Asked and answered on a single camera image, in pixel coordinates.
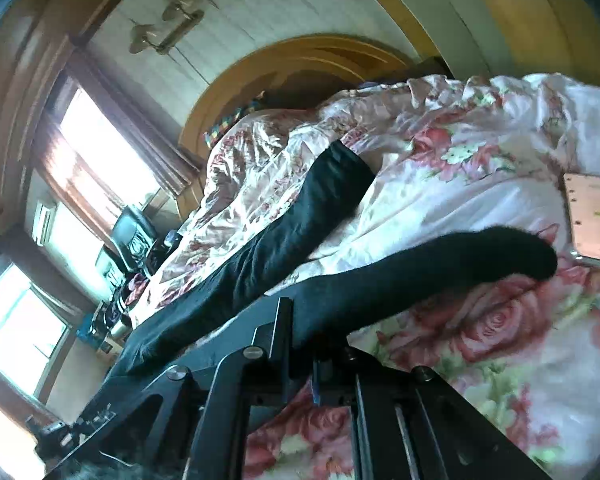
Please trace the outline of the cluttered desk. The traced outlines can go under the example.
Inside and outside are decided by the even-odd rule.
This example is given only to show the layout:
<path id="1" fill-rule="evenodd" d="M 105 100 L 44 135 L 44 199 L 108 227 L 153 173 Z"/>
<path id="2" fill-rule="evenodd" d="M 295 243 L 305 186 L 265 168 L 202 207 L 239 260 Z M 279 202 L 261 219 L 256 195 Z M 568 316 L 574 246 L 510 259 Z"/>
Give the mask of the cluttered desk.
<path id="1" fill-rule="evenodd" d="M 140 254 L 137 267 L 129 270 L 125 262 L 108 247 L 102 248 L 96 260 L 96 268 L 112 287 L 111 297 L 101 301 L 95 311 L 87 315 L 76 336 L 94 349 L 105 348 L 108 352 L 112 344 L 105 342 L 107 336 L 117 326 L 122 326 L 121 338 L 131 331 L 130 311 L 140 299 L 149 279 L 161 266 L 182 240 L 181 234 L 171 230 L 158 238 Z"/>

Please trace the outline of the white wall air conditioner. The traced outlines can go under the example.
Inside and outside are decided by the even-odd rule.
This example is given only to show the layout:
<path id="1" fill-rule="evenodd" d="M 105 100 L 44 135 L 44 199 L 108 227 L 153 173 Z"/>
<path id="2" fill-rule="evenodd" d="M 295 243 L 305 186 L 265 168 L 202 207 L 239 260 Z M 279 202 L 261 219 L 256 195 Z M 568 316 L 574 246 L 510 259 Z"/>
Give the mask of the white wall air conditioner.
<path id="1" fill-rule="evenodd" d="M 43 202 L 39 200 L 36 204 L 31 236 L 38 246 L 44 247 L 52 236 L 54 222 L 57 212 L 55 202 Z"/>

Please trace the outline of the brass ceiling lamp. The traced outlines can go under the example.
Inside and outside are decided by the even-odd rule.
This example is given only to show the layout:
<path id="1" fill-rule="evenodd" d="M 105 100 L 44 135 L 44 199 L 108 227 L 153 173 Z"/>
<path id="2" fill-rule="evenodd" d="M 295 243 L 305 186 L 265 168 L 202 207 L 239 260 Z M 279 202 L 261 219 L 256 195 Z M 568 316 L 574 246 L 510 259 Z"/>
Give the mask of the brass ceiling lamp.
<path id="1" fill-rule="evenodd" d="M 204 19 L 206 9 L 219 9 L 213 0 L 164 0 L 157 24 L 135 24 L 130 32 L 129 52 L 154 51 L 167 55 Z"/>

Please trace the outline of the pink notebook on bed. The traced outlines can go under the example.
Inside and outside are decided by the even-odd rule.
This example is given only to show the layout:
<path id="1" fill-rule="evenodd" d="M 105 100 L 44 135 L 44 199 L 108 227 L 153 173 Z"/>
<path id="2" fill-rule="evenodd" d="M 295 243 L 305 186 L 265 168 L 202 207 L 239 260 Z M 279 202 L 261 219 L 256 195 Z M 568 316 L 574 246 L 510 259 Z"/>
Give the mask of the pink notebook on bed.
<path id="1" fill-rule="evenodd" d="M 570 226 L 571 255 L 600 266 L 600 177 L 564 174 L 562 177 Z"/>

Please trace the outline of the wooden arched headboard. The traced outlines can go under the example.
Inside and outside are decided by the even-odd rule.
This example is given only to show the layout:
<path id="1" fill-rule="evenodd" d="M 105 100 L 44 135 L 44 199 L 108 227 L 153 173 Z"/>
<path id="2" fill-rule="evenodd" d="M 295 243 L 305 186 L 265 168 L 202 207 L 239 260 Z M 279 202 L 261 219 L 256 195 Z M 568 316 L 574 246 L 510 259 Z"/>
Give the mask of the wooden arched headboard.
<path id="1" fill-rule="evenodd" d="M 209 84 L 194 104 L 178 145 L 203 165 L 204 133 L 235 108 L 265 97 L 268 108 L 311 108 L 342 89 L 357 87 L 415 63 L 377 41 L 310 35 L 276 42 L 241 58 Z"/>

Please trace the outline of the colourful striped pillow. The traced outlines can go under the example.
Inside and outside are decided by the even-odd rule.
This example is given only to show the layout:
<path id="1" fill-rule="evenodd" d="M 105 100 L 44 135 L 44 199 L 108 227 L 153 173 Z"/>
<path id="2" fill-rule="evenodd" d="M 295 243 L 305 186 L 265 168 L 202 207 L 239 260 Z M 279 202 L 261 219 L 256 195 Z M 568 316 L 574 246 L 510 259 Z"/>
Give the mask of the colourful striped pillow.
<path id="1" fill-rule="evenodd" d="M 262 103 L 260 100 L 252 100 L 244 106 L 235 108 L 230 114 L 219 119 L 204 133 L 204 143 L 207 145 L 207 148 L 212 150 L 234 125 L 242 120 L 242 118 L 260 110 L 261 107 Z"/>

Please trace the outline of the black pants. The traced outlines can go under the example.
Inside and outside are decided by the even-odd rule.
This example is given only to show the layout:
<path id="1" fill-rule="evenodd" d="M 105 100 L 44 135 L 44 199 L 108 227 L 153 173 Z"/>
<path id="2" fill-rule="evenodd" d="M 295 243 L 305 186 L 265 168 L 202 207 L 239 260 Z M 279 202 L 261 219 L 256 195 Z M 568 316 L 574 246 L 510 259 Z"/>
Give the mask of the black pants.
<path id="1" fill-rule="evenodd" d="M 132 399 L 188 346 L 238 314 L 276 306 L 266 292 L 283 281 L 350 218 L 374 180 L 366 162 L 335 141 L 311 166 L 296 201 L 218 270 L 132 331 L 121 356 L 81 412 L 89 419 Z M 494 226 L 446 234 L 346 272 L 282 290 L 294 304 L 292 346 L 307 361 L 318 349 L 449 290 L 471 290 L 511 275 L 542 282 L 557 270 L 541 237 Z"/>

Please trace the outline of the floral pink bed quilt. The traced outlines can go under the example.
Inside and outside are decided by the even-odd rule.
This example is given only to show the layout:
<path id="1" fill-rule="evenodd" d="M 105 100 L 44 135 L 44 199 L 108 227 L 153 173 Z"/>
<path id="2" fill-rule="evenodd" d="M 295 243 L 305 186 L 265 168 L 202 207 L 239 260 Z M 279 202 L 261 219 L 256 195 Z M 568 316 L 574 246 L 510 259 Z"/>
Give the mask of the floral pink bed quilt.
<path id="1" fill-rule="evenodd" d="M 132 323 L 189 292 L 283 214 L 334 141 L 366 161 L 374 182 L 284 284 L 454 231 L 514 226 L 541 235 L 560 255 L 549 282 L 483 285 L 350 341 L 399 370 L 432 367 L 552 477 L 583 478 L 600 455 L 600 269 L 570 257 L 560 180 L 600 176 L 600 87 L 562 75 L 427 76 L 343 91 L 314 112 L 242 119 L 212 148 L 204 199 Z"/>

